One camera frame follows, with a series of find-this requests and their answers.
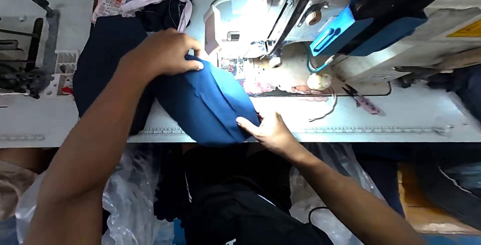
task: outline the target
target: scissors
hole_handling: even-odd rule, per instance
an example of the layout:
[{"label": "scissors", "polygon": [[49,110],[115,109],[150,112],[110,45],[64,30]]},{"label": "scissors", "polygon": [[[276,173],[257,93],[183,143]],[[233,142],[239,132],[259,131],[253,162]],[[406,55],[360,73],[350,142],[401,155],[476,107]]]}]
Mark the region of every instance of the scissors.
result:
[{"label": "scissors", "polygon": [[359,94],[359,92],[356,89],[354,89],[354,87],[348,85],[347,83],[346,83],[346,87],[347,87],[347,89],[344,88],[344,87],[342,89],[344,89],[344,91],[346,91],[346,93],[348,95],[350,95],[354,100],[356,100],[356,107],[363,107],[370,114],[380,114],[381,113],[381,109],[376,107],[365,96]]}]

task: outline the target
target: person's right hand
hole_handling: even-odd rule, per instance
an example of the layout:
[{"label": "person's right hand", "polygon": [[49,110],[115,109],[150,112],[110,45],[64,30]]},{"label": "person's right hand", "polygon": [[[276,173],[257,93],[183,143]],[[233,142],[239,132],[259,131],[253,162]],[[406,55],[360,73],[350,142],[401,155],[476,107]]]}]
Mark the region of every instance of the person's right hand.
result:
[{"label": "person's right hand", "polygon": [[139,78],[147,84],[158,75],[175,75],[203,69],[201,62],[185,60],[189,49],[193,49],[194,55],[199,57],[200,42],[169,28],[148,36],[129,51],[120,60],[117,70],[124,71],[129,78]]},{"label": "person's right hand", "polygon": [[277,155],[289,158],[302,150],[302,145],[287,128],[284,120],[277,112],[259,113],[261,125],[257,127],[249,120],[238,117],[237,124],[252,134],[265,148]]}]

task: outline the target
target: blue fabric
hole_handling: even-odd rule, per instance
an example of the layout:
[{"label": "blue fabric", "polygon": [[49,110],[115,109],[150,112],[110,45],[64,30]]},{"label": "blue fabric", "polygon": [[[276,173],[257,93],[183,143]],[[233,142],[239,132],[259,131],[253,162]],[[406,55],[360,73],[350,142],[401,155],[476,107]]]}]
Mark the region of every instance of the blue fabric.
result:
[{"label": "blue fabric", "polygon": [[211,63],[186,55],[186,60],[198,60],[204,69],[156,80],[156,98],[179,126],[199,144],[226,146],[242,143],[249,134],[236,122],[245,117],[259,126],[256,110],[249,96],[234,76]]}]

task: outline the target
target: clear plastic sheet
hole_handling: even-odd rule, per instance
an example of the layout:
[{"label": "clear plastic sheet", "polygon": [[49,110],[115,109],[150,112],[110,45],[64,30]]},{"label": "clear plastic sheet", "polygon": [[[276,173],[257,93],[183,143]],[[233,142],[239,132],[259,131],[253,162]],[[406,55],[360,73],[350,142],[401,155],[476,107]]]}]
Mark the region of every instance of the clear plastic sheet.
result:
[{"label": "clear plastic sheet", "polygon": [[[311,143],[304,144],[304,147],[331,168],[336,169],[342,175],[352,177],[364,189],[376,197],[383,199],[374,182],[357,162],[350,144]],[[296,168],[292,168],[291,170],[291,200],[291,215],[303,223],[309,222],[308,214],[313,208],[326,206]],[[334,245],[362,244],[362,242],[327,209],[314,211],[311,215],[311,222],[326,232]]]},{"label": "clear plastic sheet", "polygon": [[[127,145],[103,191],[102,206],[111,216],[107,219],[109,229],[102,237],[102,245],[172,244],[174,223],[160,221],[153,215],[160,170],[153,158],[149,145]],[[37,177],[17,205],[15,217],[20,244],[33,217],[44,174]]]},{"label": "clear plastic sheet", "polygon": [[24,243],[24,239],[30,226],[35,207],[37,207],[37,195],[39,194],[40,184],[42,183],[45,172],[35,178],[32,186],[28,188],[18,200],[15,209],[17,220],[17,239],[19,244]]}]

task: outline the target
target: sewing machine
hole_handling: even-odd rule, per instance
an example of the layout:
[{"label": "sewing machine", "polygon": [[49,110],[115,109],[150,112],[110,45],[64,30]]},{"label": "sewing machine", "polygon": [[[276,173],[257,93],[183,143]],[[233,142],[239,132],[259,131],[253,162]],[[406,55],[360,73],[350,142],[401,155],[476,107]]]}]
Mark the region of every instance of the sewing machine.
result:
[{"label": "sewing machine", "polygon": [[247,0],[242,15],[228,22],[213,5],[204,15],[205,48],[219,60],[260,58],[278,68],[283,49],[304,42],[319,66],[335,56],[330,67],[342,81],[388,82],[411,73],[395,66],[433,66],[481,47],[479,37],[456,35],[481,10],[448,1]]}]

